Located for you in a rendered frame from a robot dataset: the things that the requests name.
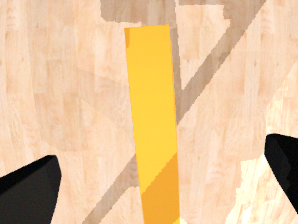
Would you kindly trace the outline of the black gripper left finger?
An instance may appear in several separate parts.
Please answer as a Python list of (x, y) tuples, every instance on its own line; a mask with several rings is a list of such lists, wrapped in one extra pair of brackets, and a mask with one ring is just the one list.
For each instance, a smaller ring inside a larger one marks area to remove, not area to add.
[(55, 155), (0, 177), (0, 224), (51, 224), (60, 184), (61, 168)]

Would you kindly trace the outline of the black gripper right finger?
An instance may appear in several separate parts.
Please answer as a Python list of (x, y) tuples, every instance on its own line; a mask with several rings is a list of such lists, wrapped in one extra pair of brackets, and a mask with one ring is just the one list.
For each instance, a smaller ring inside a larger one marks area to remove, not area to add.
[(298, 139), (279, 133), (267, 133), (265, 137), (265, 159), (270, 165), (283, 193), (298, 214)]

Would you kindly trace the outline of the yellow bar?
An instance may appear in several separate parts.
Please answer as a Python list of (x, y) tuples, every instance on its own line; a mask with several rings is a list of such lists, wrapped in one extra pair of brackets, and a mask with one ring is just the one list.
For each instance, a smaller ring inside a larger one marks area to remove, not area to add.
[(169, 26), (125, 27), (144, 224), (181, 224)]

